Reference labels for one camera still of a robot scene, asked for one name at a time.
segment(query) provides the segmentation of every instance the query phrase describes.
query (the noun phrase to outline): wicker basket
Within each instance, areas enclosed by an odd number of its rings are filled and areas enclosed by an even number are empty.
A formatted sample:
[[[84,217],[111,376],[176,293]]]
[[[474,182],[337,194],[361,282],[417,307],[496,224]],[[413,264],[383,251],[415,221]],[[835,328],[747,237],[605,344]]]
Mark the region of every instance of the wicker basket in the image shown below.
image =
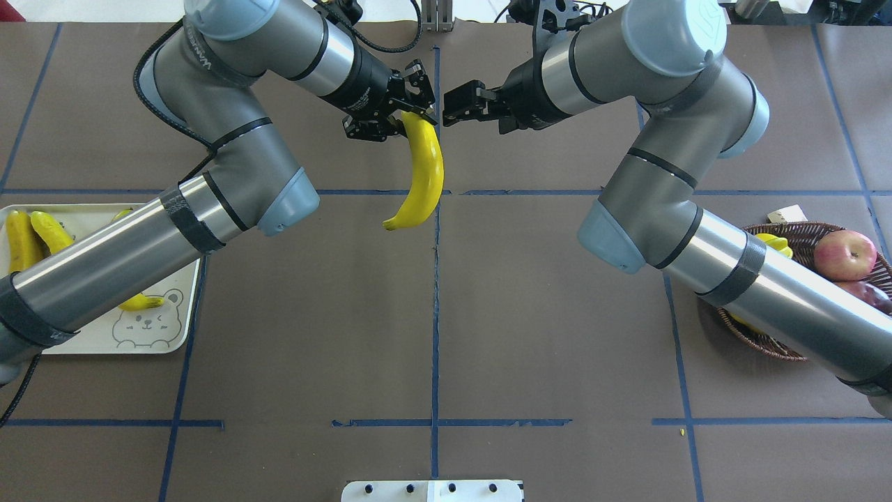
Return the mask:
[[[785,237],[793,250],[793,260],[804,267],[814,270],[814,247],[825,235],[844,230],[843,227],[821,222],[795,222],[795,223],[766,223],[750,225],[743,230],[751,234],[770,233],[778,237]],[[886,258],[877,253],[877,263],[873,271],[864,278],[870,284],[880,288],[892,297],[892,275],[890,275],[889,263]],[[731,330],[738,339],[759,352],[783,361],[807,361],[808,358],[795,350],[780,343],[772,337],[748,328],[748,326],[735,321],[725,309],[717,307],[719,317],[725,326]]]

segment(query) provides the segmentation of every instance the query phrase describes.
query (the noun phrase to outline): apple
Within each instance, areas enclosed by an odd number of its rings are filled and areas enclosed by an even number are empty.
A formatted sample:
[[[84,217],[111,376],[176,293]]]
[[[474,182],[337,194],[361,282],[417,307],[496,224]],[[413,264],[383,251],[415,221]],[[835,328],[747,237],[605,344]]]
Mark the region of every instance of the apple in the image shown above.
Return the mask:
[[[825,235],[814,247],[814,269],[833,281],[861,280],[877,263],[877,247],[854,230]]]
[[[846,282],[835,282],[834,284],[880,312],[892,314],[892,300],[889,300],[888,295],[882,289],[870,284],[870,282],[848,280]]]

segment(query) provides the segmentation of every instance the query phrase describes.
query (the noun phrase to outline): black tape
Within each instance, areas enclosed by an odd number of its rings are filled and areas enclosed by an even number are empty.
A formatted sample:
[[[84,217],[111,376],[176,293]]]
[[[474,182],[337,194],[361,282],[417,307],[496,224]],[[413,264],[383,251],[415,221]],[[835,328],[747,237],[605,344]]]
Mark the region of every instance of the black tape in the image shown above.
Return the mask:
[[[884,396],[892,393],[892,364],[867,380],[846,381],[839,377],[837,378],[865,396]]]
[[[712,88],[715,81],[719,78],[719,74],[722,73],[724,61],[724,57],[719,57],[710,63],[682,92],[662,103],[652,105],[639,103],[651,116],[687,110],[709,92],[709,89]]]
[[[694,214],[694,221],[690,223],[687,233],[681,238],[681,242],[678,243],[678,246],[673,249],[672,253],[670,253],[665,260],[654,265],[654,268],[662,270],[669,266],[670,263],[674,262],[675,258],[681,254],[681,251],[684,251],[684,248],[688,246],[690,240],[694,238],[694,234],[697,233],[697,229],[700,228],[701,221],[703,221],[703,208],[698,205],[697,212]]]
[[[270,120],[269,117],[262,117],[257,119],[256,121],[250,121],[241,127],[230,130],[228,133],[217,139],[217,141],[211,143],[211,147],[209,148],[209,150],[211,150],[211,152],[216,152],[233,139],[238,138],[239,136],[242,136],[243,134],[246,134],[252,130],[255,130],[260,126],[265,126],[271,123],[273,123],[273,121]]]
[[[579,37],[579,33],[577,32],[573,35],[573,40],[570,41],[570,48],[567,50],[567,62],[570,63],[570,75],[573,77],[573,82],[576,83],[576,86],[579,88],[579,92],[585,96],[586,99],[591,101],[596,105],[606,105],[607,101],[601,101],[597,99],[595,96],[589,92],[587,88],[582,84],[582,79],[579,78],[579,72],[576,70],[576,55],[574,50],[576,48],[576,39]]]
[[[204,222],[198,221],[179,187],[168,189],[159,199],[170,220],[199,253],[209,255],[225,246]]]
[[[313,70],[316,70],[316,67],[319,66],[319,62],[322,61],[322,56],[326,53],[326,49],[328,49],[328,21],[326,18],[322,18],[322,45],[319,46],[319,50],[316,52],[316,56],[313,57],[313,61],[310,62],[310,66],[307,66],[306,70],[301,71],[297,75],[291,77],[289,80],[296,81],[300,79],[305,79],[307,75],[310,75]]]
[[[644,150],[641,150],[640,148],[635,148],[635,147],[629,148],[629,152],[627,153],[627,155],[631,155],[633,157],[638,157],[643,161],[654,164],[656,167],[659,167],[660,169],[668,172],[669,174],[672,174],[674,177],[678,178],[679,180],[684,181],[691,188],[697,187],[697,179],[696,178],[694,178],[693,176],[688,174],[688,172],[684,171],[681,167],[665,160],[663,157],[653,155],[650,152],[646,152]]]
[[[67,331],[58,330],[50,326],[31,310],[25,303],[19,291],[12,284],[15,273],[0,280],[0,322],[13,334],[27,340],[29,343],[41,347],[54,347],[70,340],[74,335]]]
[[[238,229],[242,232],[248,231],[248,225],[244,224],[242,219],[238,217],[238,213],[235,212],[235,208],[233,208],[226,197],[223,196],[223,192],[220,191],[220,187],[217,186],[217,181],[214,181],[214,179],[211,177],[211,174],[207,171],[204,172],[203,177],[204,182],[208,184],[208,188],[211,189],[211,192],[220,202],[220,205],[223,206],[223,210],[226,211],[226,214],[229,215],[232,223],[235,223],[235,226],[238,227]]]
[[[762,270],[762,265],[765,263],[765,249],[765,243],[760,238],[748,233],[743,255],[728,277],[715,288],[706,293],[697,293],[697,295],[708,304],[715,306],[728,305],[736,300],[759,277],[759,271]]]

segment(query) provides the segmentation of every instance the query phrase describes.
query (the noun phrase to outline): toy banana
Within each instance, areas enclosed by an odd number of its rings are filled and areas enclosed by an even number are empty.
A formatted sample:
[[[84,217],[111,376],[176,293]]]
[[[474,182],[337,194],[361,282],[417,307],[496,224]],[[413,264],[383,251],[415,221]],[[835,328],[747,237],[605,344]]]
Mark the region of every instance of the toy banana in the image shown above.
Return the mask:
[[[124,212],[118,213],[115,216],[115,219],[123,216]],[[59,251],[63,250],[65,247],[68,247],[74,244],[74,239],[68,235],[68,232],[62,227],[62,225],[56,221],[56,219],[48,213],[44,213],[42,211],[35,211],[31,213],[31,226],[34,227],[34,230],[40,236],[41,239],[44,240],[46,245],[50,248],[50,253],[56,254]],[[147,308],[155,308],[164,304],[164,298],[159,297],[147,297],[142,293],[136,293],[132,298],[125,301],[124,303],[118,305],[121,310],[134,311],[134,310],[145,310]]]
[[[44,259],[40,237],[34,232],[27,213],[11,211],[6,216],[9,239],[9,273],[21,272]]]
[[[147,308],[155,308],[162,305],[164,305],[164,298],[162,297],[147,297],[142,293],[136,293],[129,300],[118,305],[118,308],[133,312],[135,310],[145,310]]]
[[[31,226],[44,240],[50,249],[50,254],[55,255],[64,248],[74,244],[74,239],[56,219],[49,213],[34,211],[31,213]]]
[[[403,112],[402,121],[412,152],[412,185],[400,210],[382,223],[388,230],[423,223],[436,208],[443,191],[443,158],[434,126],[411,112]]]
[[[120,220],[121,218],[123,218],[124,216],[127,216],[127,215],[130,214],[130,213],[133,213],[133,208],[132,208],[132,207],[128,207],[127,209],[122,209],[120,212],[118,212],[117,214],[115,214],[114,217],[111,218],[111,220],[112,220],[113,222],[116,222],[117,220]]]
[[[768,247],[773,247],[787,258],[793,257],[793,250],[789,248],[789,242],[785,237],[778,237],[770,233],[757,233],[756,237],[760,238]]]

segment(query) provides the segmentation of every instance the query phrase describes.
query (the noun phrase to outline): metal bracket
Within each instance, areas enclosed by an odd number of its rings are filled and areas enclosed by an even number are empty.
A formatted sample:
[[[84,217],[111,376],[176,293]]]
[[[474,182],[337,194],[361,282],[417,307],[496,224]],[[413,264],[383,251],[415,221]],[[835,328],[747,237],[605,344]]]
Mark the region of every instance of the metal bracket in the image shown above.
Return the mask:
[[[426,31],[452,31],[452,0],[422,0],[421,28]]]
[[[341,502],[523,502],[524,483],[512,480],[354,481]]]

